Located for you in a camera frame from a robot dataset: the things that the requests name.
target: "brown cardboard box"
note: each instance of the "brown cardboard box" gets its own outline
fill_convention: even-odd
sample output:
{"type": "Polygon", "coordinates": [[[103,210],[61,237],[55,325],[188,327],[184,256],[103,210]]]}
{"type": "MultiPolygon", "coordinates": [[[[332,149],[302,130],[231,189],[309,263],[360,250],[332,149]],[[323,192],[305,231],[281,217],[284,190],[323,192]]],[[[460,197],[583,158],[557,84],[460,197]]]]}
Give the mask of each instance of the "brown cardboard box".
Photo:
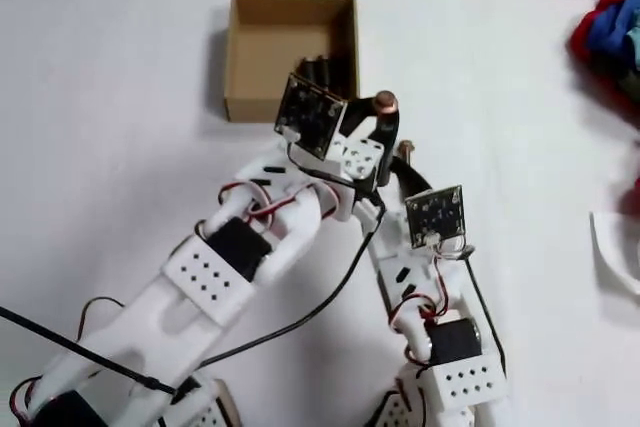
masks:
{"type": "Polygon", "coordinates": [[[224,97],[232,122],[274,122],[287,76],[304,57],[348,60],[358,96],[355,0],[231,0],[224,97]]]}

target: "white table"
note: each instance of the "white table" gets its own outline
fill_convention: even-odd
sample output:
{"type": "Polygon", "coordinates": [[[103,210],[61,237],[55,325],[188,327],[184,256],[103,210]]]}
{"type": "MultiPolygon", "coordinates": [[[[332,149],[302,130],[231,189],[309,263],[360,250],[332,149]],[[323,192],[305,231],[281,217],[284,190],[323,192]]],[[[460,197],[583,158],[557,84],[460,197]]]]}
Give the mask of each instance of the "white table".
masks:
{"type": "MultiPolygon", "coordinates": [[[[269,126],[223,118],[228,5],[0,0],[3,305],[72,336],[88,298],[131,299],[272,139],[269,126]]],[[[631,184],[637,134],[584,90],[564,50],[592,5],[358,0],[362,94],[393,90],[415,165],[435,186],[463,184],[522,427],[640,414],[639,311],[596,275],[588,217],[631,184]]],[[[306,313],[359,240],[355,222],[332,223],[216,350],[306,313]]],[[[89,327],[114,314],[96,307],[89,327]]],[[[0,339],[3,398],[59,352],[6,322],[0,339]]],[[[248,426],[356,426],[402,347],[363,260],[327,313],[211,371],[248,426]]]]}

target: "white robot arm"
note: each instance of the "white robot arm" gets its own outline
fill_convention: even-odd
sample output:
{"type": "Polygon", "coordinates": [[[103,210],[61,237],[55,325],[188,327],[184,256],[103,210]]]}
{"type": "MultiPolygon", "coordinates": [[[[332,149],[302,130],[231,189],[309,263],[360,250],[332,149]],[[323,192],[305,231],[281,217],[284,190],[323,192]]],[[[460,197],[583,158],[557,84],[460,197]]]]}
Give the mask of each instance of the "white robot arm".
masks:
{"type": "MultiPolygon", "coordinates": [[[[221,208],[196,224],[194,233],[171,252],[157,276],[108,326],[73,344],[0,308],[0,315],[8,320],[73,351],[56,358],[42,378],[32,382],[26,398],[28,414],[20,414],[21,424],[46,427],[62,425],[60,419],[64,419],[70,425],[72,419],[74,425],[107,425],[78,393],[96,381],[95,372],[101,366],[136,381],[108,425],[148,426],[158,421],[169,427],[240,425],[223,384],[195,371],[232,355],[205,359],[257,291],[275,282],[304,255],[323,219],[346,221],[355,215],[364,241],[332,296],[301,321],[233,354],[293,330],[322,310],[348,281],[369,245],[390,325],[407,337],[410,360],[398,376],[400,387],[385,397],[370,424],[391,427],[402,421],[410,426],[467,427],[476,424],[461,419],[473,422],[475,418],[484,427],[511,425],[502,413],[506,381],[501,351],[475,281],[469,277],[470,265],[466,263],[465,273],[461,262],[449,260],[452,255],[466,255],[468,249],[434,250],[440,243],[432,244],[429,236],[438,232],[427,229],[424,239],[419,228],[418,234],[415,228],[410,234],[408,223],[421,217],[407,219],[401,209],[386,212],[378,194],[378,188],[388,184],[394,165],[409,169],[410,184],[417,175],[392,157],[398,119],[397,102],[389,92],[347,103],[292,75],[275,127],[285,142],[223,186],[221,208]],[[350,134],[367,116],[376,117],[375,131],[352,139],[350,134]],[[374,237],[381,224],[380,234],[374,237]],[[428,246],[413,250],[416,238],[428,246]],[[443,265],[442,275],[439,257],[441,263],[453,264],[443,265]],[[460,319],[449,320],[454,309],[460,319]],[[477,344],[465,336],[469,326],[477,344]],[[118,363],[130,354],[141,360],[144,374],[118,363]],[[477,375],[482,385],[467,386],[462,378],[454,378],[459,372],[477,375]],[[387,408],[387,404],[399,407],[387,408]],[[400,414],[400,405],[406,415],[400,414]]],[[[406,173],[402,169],[396,172],[399,177],[406,173]]],[[[413,197],[417,203],[424,198],[413,197]]]]}

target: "black wire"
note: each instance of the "black wire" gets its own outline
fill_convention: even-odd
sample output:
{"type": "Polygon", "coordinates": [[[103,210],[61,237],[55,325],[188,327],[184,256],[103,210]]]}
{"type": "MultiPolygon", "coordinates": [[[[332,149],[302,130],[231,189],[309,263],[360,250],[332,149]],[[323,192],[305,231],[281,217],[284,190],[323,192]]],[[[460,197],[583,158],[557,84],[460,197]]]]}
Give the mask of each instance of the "black wire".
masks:
{"type": "Polygon", "coordinates": [[[86,304],[84,304],[84,307],[82,308],[82,312],[80,313],[80,323],[78,324],[78,333],[76,334],[76,342],[80,342],[80,339],[82,338],[82,333],[84,332],[84,324],[87,321],[87,313],[89,312],[89,307],[91,307],[91,305],[94,302],[97,302],[98,300],[108,300],[109,302],[113,302],[119,307],[124,308],[124,304],[119,300],[114,299],[113,297],[99,296],[99,297],[94,297],[93,299],[90,299],[86,304]]]}
{"type": "Polygon", "coordinates": [[[375,228],[371,232],[369,232],[362,240],[362,243],[360,244],[360,247],[358,248],[355,256],[353,257],[353,260],[351,261],[351,265],[347,269],[347,272],[345,273],[344,277],[342,278],[340,283],[337,285],[337,287],[333,290],[333,292],[329,294],[329,297],[323,300],[322,303],[320,303],[316,308],[314,308],[307,315],[293,322],[292,324],[289,324],[286,327],[276,330],[275,332],[272,332],[270,334],[264,335],[258,339],[252,340],[251,342],[247,342],[246,344],[243,344],[239,347],[228,350],[227,352],[223,352],[222,354],[218,354],[208,359],[205,359],[200,363],[200,365],[198,366],[198,369],[201,369],[211,364],[215,364],[216,362],[220,362],[221,360],[228,359],[229,357],[233,357],[234,355],[240,354],[242,352],[246,352],[247,350],[257,347],[258,345],[264,344],[265,342],[269,342],[270,340],[274,340],[274,339],[277,339],[278,337],[288,334],[289,332],[296,330],[298,327],[302,327],[304,324],[306,324],[315,316],[317,316],[320,312],[322,312],[331,302],[333,302],[333,300],[338,296],[338,294],[340,294],[340,292],[345,287],[345,285],[347,285],[347,282],[349,282],[349,280],[351,279],[351,276],[355,272],[358,262],[362,257],[362,254],[364,253],[367,246],[369,245],[369,242],[373,238],[373,235],[378,230],[378,227],[380,226],[380,223],[382,222],[382,218],[384,217],[384,214],[386,212],[386,207],[382,202],[382,199],[380,198],[380,196],[377,194],[377,192],[371,196],[370,200],[372,201],[372,203],[374,203],[374,205],[380,208],[380,211],[376,217],[377,224],[375,228]]]}
{"type": "Polygon", "coordinates": [[[63,337],[62,335],[53,332],[52,330],[47,329],[46,327],[33,322],[32,320],[27,319],[15,312],[5,308],[0,307],[0,317],[7,319],[9,322],[13,322],[20,327],[23,327],[27,330],[30,330],[34,334],[37,334],[45,339],[54,342],[65,349],[74,352],[85,359],[91,360],[102,367],[113,370],[114,372],[124,375],[125,377],[129,377],[130,379],[142,384],[147,389],[151,390],[160,390],[162,392],[166,392],[167,394],[174,395],[176,393],[176,389],[166,384],[163,384],[158,379],[154,377],[148,377],[146,375],[142,375],[138,372],[135,372],[124,365],[117,364],[109,359],[102,357],[101,355],[96,354],[88,349],[85,349],[81,345],[74,343],[73,341],[63,337]]]}
{"type": "Polygon", "coordinates": [[[491,314],[489,314],[489,309],[487,308],[487,303],[482,296],[482,292],[480,292],[480,287],[478,287],[478,281],[476,280],[476,276],[473,273],[473,269],[471,268],[471,262],[469,259],[464,260],[465,265],[467,266],[467,272],[469,273],[469,277],[471,277],[471,283],[473,284],[473,289],[476,291],[476,295],[480,300],[480,305],[482,306],[482,311],[484,312],[484,316],[487,318],[487,323],[489,324],[489,328],[491,329],[491,335],[493,336],[493,340],[498,346],[498,352],[500,353],[500,363],[502,364],[502,371],[504,372],[505,377],[507,376],[507,359],[504,354],[504,348],[502,347],[502,343],[500,342],[500,337],[498,337],[498,331],[496,330],[495,325],[493,324],[493,320],[491,320],[491,314]]]}

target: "black circuit board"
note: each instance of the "black circuit board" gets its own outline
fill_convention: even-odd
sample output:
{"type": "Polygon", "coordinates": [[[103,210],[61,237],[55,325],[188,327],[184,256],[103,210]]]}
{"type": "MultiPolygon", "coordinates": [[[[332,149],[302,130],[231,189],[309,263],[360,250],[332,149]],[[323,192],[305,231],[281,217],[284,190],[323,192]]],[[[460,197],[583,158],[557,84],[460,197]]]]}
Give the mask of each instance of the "black circuit board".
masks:
{"type": "Polygon", "coordinates": [[[284,126],[298,132],[296,145],[324,160],[346,102],[295,74],[289,75],[275,131],[284,126]]]}
{"type": "Polygon", "coordinates": [[[414,195],[405,207],[414,249],[427,245],[435,234],[443,241],[466,233],[461,185],[414,195]]]}

